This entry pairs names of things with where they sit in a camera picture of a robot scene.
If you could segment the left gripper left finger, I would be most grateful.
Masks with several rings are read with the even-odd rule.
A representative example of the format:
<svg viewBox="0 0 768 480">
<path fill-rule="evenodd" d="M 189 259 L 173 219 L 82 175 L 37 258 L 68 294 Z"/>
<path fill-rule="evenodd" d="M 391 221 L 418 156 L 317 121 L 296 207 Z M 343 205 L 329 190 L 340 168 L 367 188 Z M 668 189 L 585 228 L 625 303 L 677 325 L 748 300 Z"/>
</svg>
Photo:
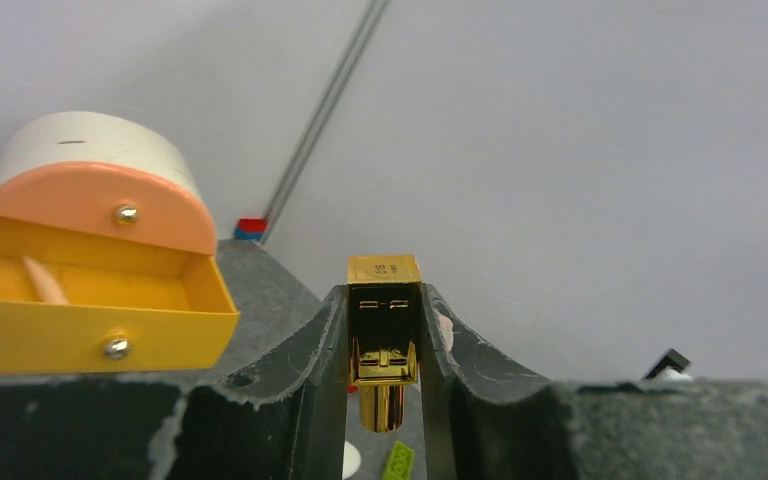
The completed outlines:
<svg viewBox="0 0 768 480">
<path fill-rule="evenodd" d="M 347 288 L 258 360 L 194 388 L 188 479 L 339 479 L 349 377 Z"/>
</svg>

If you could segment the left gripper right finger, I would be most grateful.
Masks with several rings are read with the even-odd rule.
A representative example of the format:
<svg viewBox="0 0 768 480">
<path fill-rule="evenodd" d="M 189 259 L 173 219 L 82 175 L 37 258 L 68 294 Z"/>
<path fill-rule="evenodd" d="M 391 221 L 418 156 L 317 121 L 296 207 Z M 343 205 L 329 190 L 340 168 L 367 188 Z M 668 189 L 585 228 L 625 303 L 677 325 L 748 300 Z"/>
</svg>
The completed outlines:
<svg viewBox="0 0 768 480">
<path fill-rule="evenodd" d="M 428 478 L 556 478 L 549 381 L 466 326 L 433 285 L 423 286 L 422 301 Z"/>
</svg>

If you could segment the small gold perfume bottle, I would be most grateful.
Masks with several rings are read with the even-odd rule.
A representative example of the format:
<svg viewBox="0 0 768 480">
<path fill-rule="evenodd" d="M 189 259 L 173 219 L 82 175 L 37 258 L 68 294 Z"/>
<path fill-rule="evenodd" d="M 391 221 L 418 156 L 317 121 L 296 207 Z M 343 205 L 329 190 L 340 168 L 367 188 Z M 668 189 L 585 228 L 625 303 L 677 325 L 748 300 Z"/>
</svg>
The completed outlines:
<svg viewBox="0 0 768 480">
<path fill-rule="evenodd" d="M 412 255 L 348 258 L 350 384 L 369 431 L 402 425 L 405 389 L 419 380 L 421 285 Z"/>
</svg>

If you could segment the wooden handled makeup tool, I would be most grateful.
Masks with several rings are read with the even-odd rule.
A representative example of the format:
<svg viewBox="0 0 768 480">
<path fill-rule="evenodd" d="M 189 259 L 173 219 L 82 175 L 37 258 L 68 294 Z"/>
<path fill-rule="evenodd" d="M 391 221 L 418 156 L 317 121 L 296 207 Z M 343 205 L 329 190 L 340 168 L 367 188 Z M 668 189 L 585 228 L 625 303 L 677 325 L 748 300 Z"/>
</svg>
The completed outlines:
<svg viewBox="0 0 768 480">
<path fill-rule="evenodd" d="M 63 288 L 41 263 L 27 256 L 22 257 L 22 262 L 34 290 L 42 302 L 54 305 L 67 305 L 69 303 Z"/>
</svg>

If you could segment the orange top drawer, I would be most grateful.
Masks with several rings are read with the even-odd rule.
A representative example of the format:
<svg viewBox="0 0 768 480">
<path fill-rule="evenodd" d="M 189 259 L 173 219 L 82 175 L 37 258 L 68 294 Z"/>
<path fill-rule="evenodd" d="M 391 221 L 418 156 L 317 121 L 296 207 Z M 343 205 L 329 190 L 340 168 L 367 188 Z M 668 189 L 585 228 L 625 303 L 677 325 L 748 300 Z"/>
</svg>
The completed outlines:
<svg viewBox="0 0 768 480">
<path fill-rule="evenodd" d="M 139 219 L 118 224 L 117 206 Z M 193 192 L 161 176 L 94 161 L 48 164 L 0 185 L 0 217 L 152 246 L 212 255 L 216 227 Z"/>
</svg>

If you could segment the cream round drawer cabinet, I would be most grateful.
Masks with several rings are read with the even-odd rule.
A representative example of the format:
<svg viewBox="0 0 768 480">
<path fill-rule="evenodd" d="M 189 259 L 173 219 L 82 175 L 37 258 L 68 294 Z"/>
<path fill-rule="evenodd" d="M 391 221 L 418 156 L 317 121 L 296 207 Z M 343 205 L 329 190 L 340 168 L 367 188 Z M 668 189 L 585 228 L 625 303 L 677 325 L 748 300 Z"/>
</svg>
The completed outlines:
<svg viewBox="0 0 768 480">
<path fill-rule="evenodd" d="M 33 168 L 70 161 L 115 164 L 158 175 L 204 203 L 186 159 L 169 140 L 129 120 L 87 111 L 50 114 L 23 126 L 0 154 L 0 185 Z"/>
</svg>

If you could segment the white gold oval case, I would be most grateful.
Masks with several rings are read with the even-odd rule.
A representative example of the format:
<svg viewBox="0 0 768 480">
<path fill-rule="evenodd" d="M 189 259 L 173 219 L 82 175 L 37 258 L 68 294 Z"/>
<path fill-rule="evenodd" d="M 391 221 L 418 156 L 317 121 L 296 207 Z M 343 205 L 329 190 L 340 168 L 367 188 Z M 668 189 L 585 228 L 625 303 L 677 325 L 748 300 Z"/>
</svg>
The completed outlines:
<svg viewBox="0 0 768 480">
<path fill-rule="evenodd" d="M 350 442 L 344 442 L 342 479 L 347 480 L 355 475 L 362 463 L 359 450 Z"/>
</svg>

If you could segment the green lego brick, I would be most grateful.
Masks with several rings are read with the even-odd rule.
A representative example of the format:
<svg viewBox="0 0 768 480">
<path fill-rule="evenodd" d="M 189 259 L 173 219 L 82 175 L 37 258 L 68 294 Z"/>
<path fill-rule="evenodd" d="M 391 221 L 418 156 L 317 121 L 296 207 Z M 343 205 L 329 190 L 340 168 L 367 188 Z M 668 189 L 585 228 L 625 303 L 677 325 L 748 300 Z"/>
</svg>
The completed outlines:
<svg viewBox="0 0 768 480">
<path fill-rule="evenodd" d="M 383 480 L 410 480 L 415 451 L 401 441 L 395 441 L 385 463 Z"/>
</svg>

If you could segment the yellow drawer metal knob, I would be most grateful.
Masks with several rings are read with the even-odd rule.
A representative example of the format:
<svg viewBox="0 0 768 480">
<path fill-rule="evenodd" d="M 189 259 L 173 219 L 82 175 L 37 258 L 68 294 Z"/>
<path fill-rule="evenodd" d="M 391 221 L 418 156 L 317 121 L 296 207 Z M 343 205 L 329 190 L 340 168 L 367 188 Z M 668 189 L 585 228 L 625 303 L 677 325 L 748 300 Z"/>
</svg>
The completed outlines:
<svg viewBox="0 0 768 480">
<path fill-rule="evenodd" d="M 104 356 L 112 361 L 125 359 L 131 351 L 131 342 L 126 337 L 111 338 L 103 348 Z"/>
</svg>

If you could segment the red blue brick stack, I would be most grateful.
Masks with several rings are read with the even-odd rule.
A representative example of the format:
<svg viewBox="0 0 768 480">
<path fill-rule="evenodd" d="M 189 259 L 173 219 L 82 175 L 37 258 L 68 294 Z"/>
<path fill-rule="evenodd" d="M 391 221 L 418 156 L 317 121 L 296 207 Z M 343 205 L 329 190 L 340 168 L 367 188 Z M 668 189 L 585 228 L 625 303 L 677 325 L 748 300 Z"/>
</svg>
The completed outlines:
<svg viewBox="0 0 768 480">
<path fill-rule="evenodd" d="M 263 218 L 241 218 L 234 228 L 234 239 L 260 241 L 268 228 L 268 222 Z"/>
</svg>

